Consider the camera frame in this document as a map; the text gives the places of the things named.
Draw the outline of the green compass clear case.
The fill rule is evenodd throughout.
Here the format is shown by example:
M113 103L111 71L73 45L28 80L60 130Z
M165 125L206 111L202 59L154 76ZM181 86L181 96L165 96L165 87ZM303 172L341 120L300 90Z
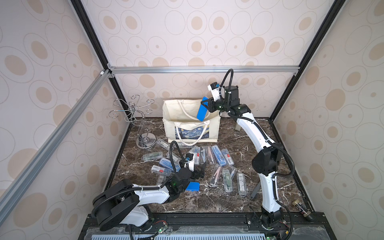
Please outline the green compass clear case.
M233 191L233 183L230 171L228 169L222 170L223 176L223 185L226 193L231 193Z

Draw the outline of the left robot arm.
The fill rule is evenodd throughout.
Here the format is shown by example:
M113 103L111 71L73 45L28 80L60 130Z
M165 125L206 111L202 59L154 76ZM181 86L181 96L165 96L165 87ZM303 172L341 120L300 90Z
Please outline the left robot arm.
M196 183L206 175L206 163L195 169L195 155L187 153L176 168L173 150L181 154L176 141L170 143L170 162L173 175L160 185L140 186L124 179L108 188L93 200L92 218L96 219L101 231L118 225L134 225L142 230L149 229L154 218L148 208L150 204L171 203L184 193L191 183Z

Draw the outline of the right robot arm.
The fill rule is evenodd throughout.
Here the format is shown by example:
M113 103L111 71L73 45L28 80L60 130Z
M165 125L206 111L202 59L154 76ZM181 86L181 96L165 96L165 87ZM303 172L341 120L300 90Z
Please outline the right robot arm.
M283 145L275 143L261 128L250 108L240 103L239 87L232 85L233 76L234 70L229 69L220 84L209 85L213 97L203 100L201 106L210 113L227 113L253 142L257 154L252 160L252 166L259 175L263 197L261 222L269 230L283 219L285 208L278 197L277 177L294 175L295 164Z

